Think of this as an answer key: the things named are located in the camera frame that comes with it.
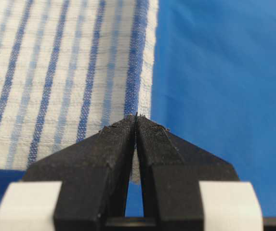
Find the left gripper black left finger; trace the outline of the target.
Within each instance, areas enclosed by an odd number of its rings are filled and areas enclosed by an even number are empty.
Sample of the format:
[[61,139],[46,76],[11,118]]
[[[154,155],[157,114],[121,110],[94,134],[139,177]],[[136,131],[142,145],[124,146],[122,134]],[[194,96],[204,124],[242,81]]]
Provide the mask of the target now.
[[135,116],[33,163],[0,204],[0,231],[98,231],[123,215]]

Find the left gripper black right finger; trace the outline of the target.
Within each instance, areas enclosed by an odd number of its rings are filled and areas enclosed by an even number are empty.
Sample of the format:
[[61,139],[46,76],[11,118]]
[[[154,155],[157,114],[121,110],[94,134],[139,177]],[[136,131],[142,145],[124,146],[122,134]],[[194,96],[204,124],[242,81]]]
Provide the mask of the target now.
[[263,216],[249,182],[215,155],[137,118],[145,214],[162,231],[261,231]]

